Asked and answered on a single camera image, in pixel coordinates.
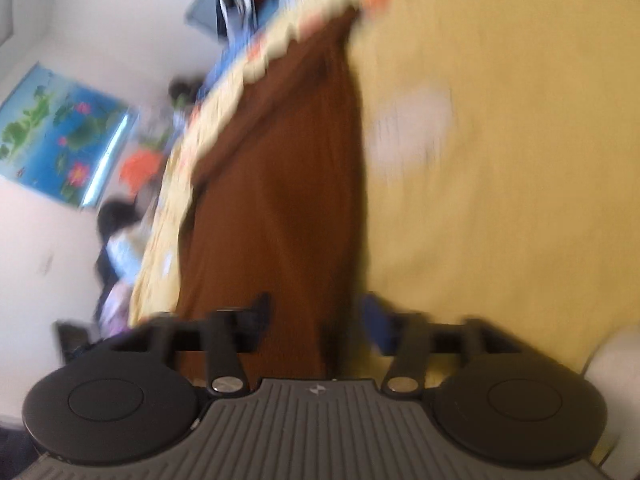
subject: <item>lotus painting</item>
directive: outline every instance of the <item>lotus painting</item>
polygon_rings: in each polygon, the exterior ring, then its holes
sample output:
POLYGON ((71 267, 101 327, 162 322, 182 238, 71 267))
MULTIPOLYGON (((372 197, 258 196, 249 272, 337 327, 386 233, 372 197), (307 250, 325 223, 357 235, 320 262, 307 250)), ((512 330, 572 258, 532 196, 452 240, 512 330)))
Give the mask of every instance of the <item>lotus painting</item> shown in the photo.
POLYGON ((135 119, 116 99, 36 65, 0 107, 0 174, 96 206, 135 119))

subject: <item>white object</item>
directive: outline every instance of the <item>white object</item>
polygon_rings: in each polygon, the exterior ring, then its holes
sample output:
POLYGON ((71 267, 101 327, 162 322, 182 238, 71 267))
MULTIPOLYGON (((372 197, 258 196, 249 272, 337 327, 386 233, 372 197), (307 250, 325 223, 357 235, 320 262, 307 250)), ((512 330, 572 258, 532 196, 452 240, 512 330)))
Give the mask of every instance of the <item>white object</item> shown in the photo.
POLYGON ((100 313, 100 336, 113 337, 127 330, 132 286, 124 280, 113 285, 100 313))
POLYGON ((151 224, 145 220, 114 234, 107 243, 107 253, 117 275, 130 286, 135 285, 146 244, 151 237, 151 224))
POLYGON ((164 257, 164 269, 162 270, 162 277, 166 278, 171 272, 171 265, 174 262, 174 256, 171 253, 167 253, 164 257))
POLYGON ((174 134, 174 129, 173 107, 168 104, 143 107, 139 110, 138 122, 132 138, 145 148, 162 151, 174 134))
POLYGON ((605 434, 617 441, 602 470, 613 480, 633 480, 640 474, 640 327, 626 328, 604 343, 585 378, 604 396, 605 434))
POLYGON ((399 176, 439 156, 453 120, 449 91, 425 86, 385 107, 366 139, 366 156, 377 173, 399 176))

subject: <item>white wall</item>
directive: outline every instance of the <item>white wall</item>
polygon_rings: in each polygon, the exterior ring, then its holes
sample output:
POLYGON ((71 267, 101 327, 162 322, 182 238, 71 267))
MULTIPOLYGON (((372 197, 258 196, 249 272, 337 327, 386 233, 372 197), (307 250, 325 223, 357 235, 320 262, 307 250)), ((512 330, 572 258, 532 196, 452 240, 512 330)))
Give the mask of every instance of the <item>white wall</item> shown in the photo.
MULTIPOLYGON (((184 23, 192 1, 14 0, 0 103, 36 62, 131 105, 163 101, 175 75, 207 72, 222 50, 184 23)), ((19 420, 28 389, 60 364, 51 324, 90 320, 99 249, 94 212, 0 177, 0 422, 19 420)))
POLYGON ((46 35, 53 1, 13 0, 13 35, 0 46, 0 80, 46 35))
POLYGON ((166 91, 174 76, 208 72, 222 51, 185 23, 193 0, 56 0, 52 28, 92 44, 166 91))

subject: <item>bed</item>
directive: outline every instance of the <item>bed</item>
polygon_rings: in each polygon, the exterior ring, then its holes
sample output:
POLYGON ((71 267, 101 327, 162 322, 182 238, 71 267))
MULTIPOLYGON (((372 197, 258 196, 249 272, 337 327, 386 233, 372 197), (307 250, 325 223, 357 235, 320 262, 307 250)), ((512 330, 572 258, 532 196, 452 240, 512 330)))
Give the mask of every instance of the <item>bed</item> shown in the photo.
MULTIPOLYGON (((209 95, 170 157, 131 324, 175 307, 191 170, 242 82, 363 1, 295 0, 209 95)), ((425 82, 450 90, 454 123, 401 177, 369 171, 363 288, 439 322, 484 317, 574 369, 638 322, 639 20, 640 0, 389 0, 367 16, 350 43, 364 132, 425 82)))

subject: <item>orange cloth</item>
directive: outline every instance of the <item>orange cloth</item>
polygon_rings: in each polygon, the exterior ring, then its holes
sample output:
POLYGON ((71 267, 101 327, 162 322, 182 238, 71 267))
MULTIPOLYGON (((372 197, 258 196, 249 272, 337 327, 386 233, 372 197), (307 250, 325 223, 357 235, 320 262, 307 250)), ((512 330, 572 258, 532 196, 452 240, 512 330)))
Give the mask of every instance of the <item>orange cloth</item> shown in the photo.
POLYGON ((162 153, 139 150, 125 160, 120 170, 120 181, 129 186, 131 196, 136 196, 158 174, 161 164, 162 153))

